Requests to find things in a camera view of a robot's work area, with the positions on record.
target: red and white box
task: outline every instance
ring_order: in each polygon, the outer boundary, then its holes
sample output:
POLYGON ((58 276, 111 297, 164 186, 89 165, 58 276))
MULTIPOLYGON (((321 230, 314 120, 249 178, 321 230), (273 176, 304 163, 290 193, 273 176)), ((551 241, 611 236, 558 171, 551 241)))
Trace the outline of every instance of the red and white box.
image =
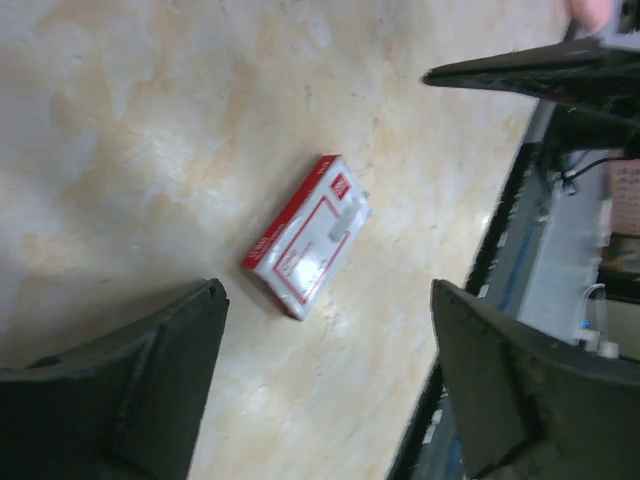
POLYGON ((342 155, 325 155, 242 262, 302 319, 371 215, 342 155))

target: electrical cable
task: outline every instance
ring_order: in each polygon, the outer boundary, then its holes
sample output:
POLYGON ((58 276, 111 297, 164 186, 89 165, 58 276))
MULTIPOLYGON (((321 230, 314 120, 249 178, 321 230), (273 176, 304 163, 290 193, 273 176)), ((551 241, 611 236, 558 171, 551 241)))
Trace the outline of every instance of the electrical cable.
POLYGON ((595 162, 590 163, 589 165, 587 165, 586 167, 582 168, 581 170, 578 170, 575 173, 571 173, 570 174, 570 172, 567 172, 567 175, 565 176, 565 180, 567 180, 567 181, 575 180, 576 178, 581 177, 582 175, 587 173, 589 170, 597 167, 598 165, 602 165, 603 163, 614 162, 616 160, 624 160, 624 158, 618 158, 618 157, 601 158, 600 160, 596 160, 595 162))
POLYGON ((591 299, 591 296, 593 295, 593 293, 599 290, 601 290, 604 293, 605 291, 604 283, 594 283, 593 285, 590 285, 587 288, 587 290, 584 292, 584 298, 582 302, 582 311, 584 312, 584 314, 582 317, 583 321, 580 327, 591 328, 592 330, 596 330, 600 332, 600 334, 602 335, 602 338, 606 340, 607 339, 607 319, 606 319, 606 312, 604 311, 604 304, 602 303, 603 300, 606 299, 606 293, 603 298, 599 299, 598 304, 596 305, 595 328, 594 326, 590 325, 590 323, 587 321, 587 308, 589 305, 589 300, 591 299))

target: black cable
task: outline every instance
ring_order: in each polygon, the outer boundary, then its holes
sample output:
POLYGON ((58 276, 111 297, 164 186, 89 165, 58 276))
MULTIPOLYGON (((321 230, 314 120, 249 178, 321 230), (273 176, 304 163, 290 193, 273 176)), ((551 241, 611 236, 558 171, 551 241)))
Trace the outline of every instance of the black cable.
POLYGON ((616 157, 614 157, 614 158, 601 158, 600 160, 596 160, 595 162, 590 163, 589 165, 587 165, 583 169, 578 170, 573 175, 567 175, 565 177, 565 179, 568 180, 568 181, 575 180, 576 178, 584 175, 589 170, 591 170, 592 168, 597 167, 598 165, 602 165, 603 163, 613 162, 613 161, 616 161, 616 160, 624 160, 624 158, 616 158, 616 157))

